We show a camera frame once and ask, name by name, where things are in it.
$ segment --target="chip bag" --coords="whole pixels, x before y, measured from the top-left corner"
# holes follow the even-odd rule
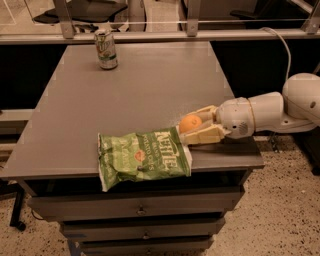
[[[176,127],[123,137],[98,134],[102,190],[122,181],[145,181],[191,175],[191,154]]]

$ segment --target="aluminum can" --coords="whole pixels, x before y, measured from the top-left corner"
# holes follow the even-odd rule
[[[118,59],[112,33],[105,29],[99,29],[95,32],[94,39],[100,67],[103,69],[117,67]]]

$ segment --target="drawer cabinet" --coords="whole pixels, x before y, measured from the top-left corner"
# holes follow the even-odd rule
[[[200,251],[212,245],[211,236],[182,237],[170,239],[156,239],[148,241],[111,241],[81,243],[81,250],[90,255],[121,255],[144,254],[166,251]]]
[[[195,188],[177,191],[105,193],[34,197],[29,206],[47,221],[76,221],[232,210],[242,187]]]
[[[134,219],[66,222],[62,234],[74,241],[149,240],[161,237],[211,236],[224,225],[214,213]]]
[[[120,183],[103,193],[95,178],[29,182],[29,206],[90,255],[151,254],[208,249],[226,211],[241,199],[249,171]]]

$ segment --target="drawer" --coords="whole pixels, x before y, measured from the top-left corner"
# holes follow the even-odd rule
[[[175,215],[134,219],[82,221],[61,225],[61,233],[71,241],[103,241],[217,234],[225,221],[215,214]]]
[[[154,239],[147,241],[110,241],[81,243],[80,248],[86,256],[90,255],[121,255],[145,254],[166,251],[202,251],[213,243],[212,237],[182,237],[169,239]]]
[[[232,210],[242,187],[83,196],[34,197],[28,205],[47,221],[95,220]]]

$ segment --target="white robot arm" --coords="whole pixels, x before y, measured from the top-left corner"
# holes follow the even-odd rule
[[[286,81],[282,95],[272,92],[248,99],[236,98],[219,107],[204,109],[210,111],[211,123],[202,118],[204,122],[200,126],[181,133],[186,144],[216,143],[224,136],[239,139],[264,130],[309,131],[320,126],[320,78],[313,74],[297,74]]]

